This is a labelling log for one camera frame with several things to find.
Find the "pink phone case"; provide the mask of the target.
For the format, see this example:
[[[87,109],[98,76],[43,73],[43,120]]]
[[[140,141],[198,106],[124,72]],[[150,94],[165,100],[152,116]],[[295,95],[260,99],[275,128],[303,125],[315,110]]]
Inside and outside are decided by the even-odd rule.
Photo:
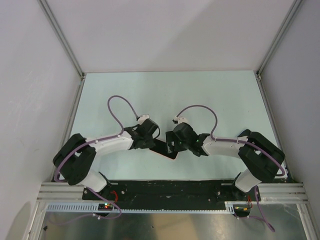
[[[169,159],[169,160],[175,160],[178,156],[178,153],[177,152],[172,152],[172,153],[167,153],[165,151],[157,151],[157,150],[150,150],[151,152],[161,156],[161,157],[164,157],[166,159]]]

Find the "black smartphone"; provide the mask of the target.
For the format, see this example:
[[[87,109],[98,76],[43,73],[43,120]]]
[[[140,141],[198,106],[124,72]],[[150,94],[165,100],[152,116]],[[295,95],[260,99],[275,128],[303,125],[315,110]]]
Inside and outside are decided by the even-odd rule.
[[[155,139],[154,141],[154,146],[151,147],[149,150],[154,150],[154,151],[161,151],[161,152],[167,152],[167,153],[174,153],[174,152],[168,152],[167,144],[166,142]]]

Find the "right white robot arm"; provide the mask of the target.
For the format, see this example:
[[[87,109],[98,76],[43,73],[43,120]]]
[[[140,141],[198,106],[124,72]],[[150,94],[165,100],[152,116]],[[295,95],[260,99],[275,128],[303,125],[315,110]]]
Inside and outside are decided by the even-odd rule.
[[[238,201],[260,183],[271,183],[286,174],[282,167],[285,154],[261,133],[245,130],[236,138],[197,134],[186,122],[165,133],[168,153],[190,151],[195,156],[227,156],[242,160],[246,170],[239,173],[231,187],[232,197]]]

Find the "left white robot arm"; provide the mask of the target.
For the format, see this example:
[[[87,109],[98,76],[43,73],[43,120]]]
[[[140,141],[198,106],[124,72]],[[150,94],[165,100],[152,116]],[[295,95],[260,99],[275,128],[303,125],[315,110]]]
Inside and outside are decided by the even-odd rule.
[[[135,126],[124,128],[118,135],[90,140],[76,133],[54,156],[52,163],[70,186],[82,185],[104,200],[111,194],[110,182],[102,173],[92,169],[94,160],[114,152],[153,148],[153,134],[158,129],[153,120],[146,118]]]

